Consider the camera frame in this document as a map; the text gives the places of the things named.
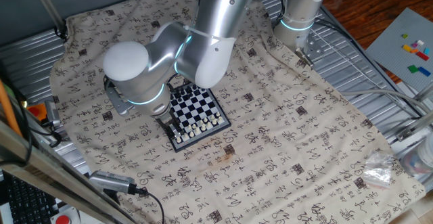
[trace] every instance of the yellow lego brick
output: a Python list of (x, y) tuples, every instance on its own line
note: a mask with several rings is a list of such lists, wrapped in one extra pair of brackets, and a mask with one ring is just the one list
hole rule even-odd
[(403, 45), (403, 49), (407, 52), (411, 52), (412, 48), (408, 45)]

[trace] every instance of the robotic arm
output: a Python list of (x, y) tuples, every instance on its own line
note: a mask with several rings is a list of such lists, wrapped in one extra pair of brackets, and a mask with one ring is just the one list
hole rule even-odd
[(170, 113), (166, 80), (176, 72), (205, 89), (216, 85), (229, 65), (250, 2), (199, 0), (194, 28), (170, 22), (146, 46), (127, 41), (111, 47), (104, 57), (104, 71), (109, 78), (106, 91), (119, 114), (127, 114), (135, 106), (156, 118), (169, 137), (180, 136), (179, 124)]

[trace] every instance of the plastic bag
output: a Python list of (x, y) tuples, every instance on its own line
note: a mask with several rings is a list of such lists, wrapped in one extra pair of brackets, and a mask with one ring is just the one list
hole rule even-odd
[(389, 188), (393, 160), (391, 154), (371, 151), (365, 162), (364, 182), (372, 187)]

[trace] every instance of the wooden floor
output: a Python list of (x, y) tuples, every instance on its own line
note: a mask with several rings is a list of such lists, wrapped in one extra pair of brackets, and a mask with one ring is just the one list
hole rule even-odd
[[(433, 21), (433, 0), (325, 0), (323, 3), (364, 49), (406, 7)], [(387, 73), (394, 82), (400, 81), (391, 72)], [(391, 223), (433, 224), (433, 193)]]

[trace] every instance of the red lego brick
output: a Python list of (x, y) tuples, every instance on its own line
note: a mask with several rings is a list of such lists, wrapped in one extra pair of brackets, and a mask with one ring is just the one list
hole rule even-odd
[(417, 56), (419, 56), (420, 58), (422, 58), (424, 61), (428, 60), (428, 56), (420, 51), (417, 52)]

